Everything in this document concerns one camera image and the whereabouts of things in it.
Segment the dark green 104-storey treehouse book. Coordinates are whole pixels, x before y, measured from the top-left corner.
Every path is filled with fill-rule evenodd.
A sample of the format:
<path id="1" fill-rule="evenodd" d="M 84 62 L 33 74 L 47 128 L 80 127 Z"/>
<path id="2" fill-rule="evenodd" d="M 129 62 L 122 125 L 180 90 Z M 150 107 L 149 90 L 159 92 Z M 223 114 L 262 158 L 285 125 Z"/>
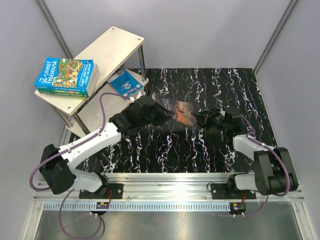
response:
<path id="1" fill-rule="evenodd" d="M 87 93 L 76 92 L 76 91 L 66 91 L 66 90 L 57 90 L 57 89 L 45 89 L 37 88 L 41 94 L 52 94 L 52 95 L 61 95 L 61 96 L 71 96 L 77 98 L 87 99 L 90 96 Z"/>

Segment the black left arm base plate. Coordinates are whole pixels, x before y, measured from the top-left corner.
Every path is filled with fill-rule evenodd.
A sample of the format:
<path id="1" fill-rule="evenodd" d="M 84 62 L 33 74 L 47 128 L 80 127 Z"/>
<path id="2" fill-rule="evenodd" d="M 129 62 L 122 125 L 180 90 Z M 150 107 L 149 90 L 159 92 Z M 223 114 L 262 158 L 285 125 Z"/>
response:
<path id="1" fill-rule="evenodd" d="M 121 200 L 124 193 L 124 184 L 122 183 L 109 183 L 107 187 L 101 191 L 89 192 L 87 190 L 81 190 L 79 192 L 80 199 L 109 199 Z"/>

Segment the dark tale of two cities book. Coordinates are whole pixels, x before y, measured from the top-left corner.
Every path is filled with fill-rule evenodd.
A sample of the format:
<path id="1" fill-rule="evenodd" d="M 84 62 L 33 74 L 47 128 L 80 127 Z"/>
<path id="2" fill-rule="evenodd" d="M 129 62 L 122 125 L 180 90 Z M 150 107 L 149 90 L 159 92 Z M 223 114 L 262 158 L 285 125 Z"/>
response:
<path id="1" fill-rule="evenodd" d="M 197 125 L 197 121 L 195 117 L 192 115 L 192 112 L 195 110 L 193 104 L 185 101 L 174 100 L 166 96 L 160 95 L 157 92 L 153 92 L 151 94 L 151 98 L 165 109 L 173 112 L 174 119 L 177 122 L 191 127 L 195 127 Z"/>

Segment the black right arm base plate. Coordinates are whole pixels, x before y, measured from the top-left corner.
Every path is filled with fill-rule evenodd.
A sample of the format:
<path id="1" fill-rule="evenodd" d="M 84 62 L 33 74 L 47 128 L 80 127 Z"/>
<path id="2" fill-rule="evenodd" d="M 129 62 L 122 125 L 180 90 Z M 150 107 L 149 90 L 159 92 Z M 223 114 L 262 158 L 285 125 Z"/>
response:
<path id="1" fill-rule="evenodd" d="M 210 192 L 213 200 L 255 200 L 255 192 L 250 190 L 231 189 L 227 183 L 210 183 Z"/>

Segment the blue 26-storey treehouse book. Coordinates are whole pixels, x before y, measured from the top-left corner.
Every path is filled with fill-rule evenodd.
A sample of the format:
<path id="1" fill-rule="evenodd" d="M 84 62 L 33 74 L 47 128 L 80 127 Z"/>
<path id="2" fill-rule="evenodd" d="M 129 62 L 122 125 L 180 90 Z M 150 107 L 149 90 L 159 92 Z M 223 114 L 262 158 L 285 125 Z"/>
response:
<path id="1" fill-rule="evenodd" d="M 39 91 L 64 91 L 89 96 L 98 77 L 99 67 L 92 59 L 47 57 L 34 85 Z"/>

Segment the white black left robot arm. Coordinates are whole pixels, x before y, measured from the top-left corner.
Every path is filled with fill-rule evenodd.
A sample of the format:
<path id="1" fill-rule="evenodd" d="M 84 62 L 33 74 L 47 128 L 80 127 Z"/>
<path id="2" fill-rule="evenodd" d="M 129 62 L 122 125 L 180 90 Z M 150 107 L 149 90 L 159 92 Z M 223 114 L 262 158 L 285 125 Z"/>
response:
<path id="1" fill-rule="evenodd" d="M 39 171 L 54 195 L 75 189 L 101 199 L 108 192 L 108 177 L 78 170 L 77 166 L 102 149 L 134 135 L 140 128 L 149 124 L 160 126 L 174 115 L 152 98 L 142 96 L 120 113 L 104 119 L 102 126 L 90 134 L 60 147 L 46 146 Z"/>

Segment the blue paperback book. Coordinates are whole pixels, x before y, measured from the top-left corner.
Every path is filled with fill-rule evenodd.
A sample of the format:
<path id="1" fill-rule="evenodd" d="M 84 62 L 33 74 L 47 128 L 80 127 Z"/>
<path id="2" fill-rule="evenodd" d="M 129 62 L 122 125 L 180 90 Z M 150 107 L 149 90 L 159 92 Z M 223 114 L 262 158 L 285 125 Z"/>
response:
<path id="1" fill-rule="evenodd" d="M 118 94 L 128 98 L 143 88 L 125 68 L 119 69 L 107 81 Z"/>

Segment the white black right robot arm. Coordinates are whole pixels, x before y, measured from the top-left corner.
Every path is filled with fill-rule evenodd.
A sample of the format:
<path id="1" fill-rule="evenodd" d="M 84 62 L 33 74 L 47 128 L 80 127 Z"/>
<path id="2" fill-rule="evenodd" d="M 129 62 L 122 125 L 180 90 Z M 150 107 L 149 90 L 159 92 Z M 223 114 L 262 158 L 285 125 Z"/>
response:
<path id="1" fill-rule="evenodd" d="M 226 192 L 233 199 L 239 198 L 245 191 L 260 193 L 263 196 L 284 197 L 296 191 L 299 183 L 289 150 L 285 147 L 273 147 L 255 138 L 256 131 L 244 132 L 242 122 L 251 123 L 236 107 L 226 110 L 192 112 L 197 125 L 205 130 L 212 128 L 223 134 L 229 148 L 253 161 L 252 173 L 236 173 L 229 176 Z"/>

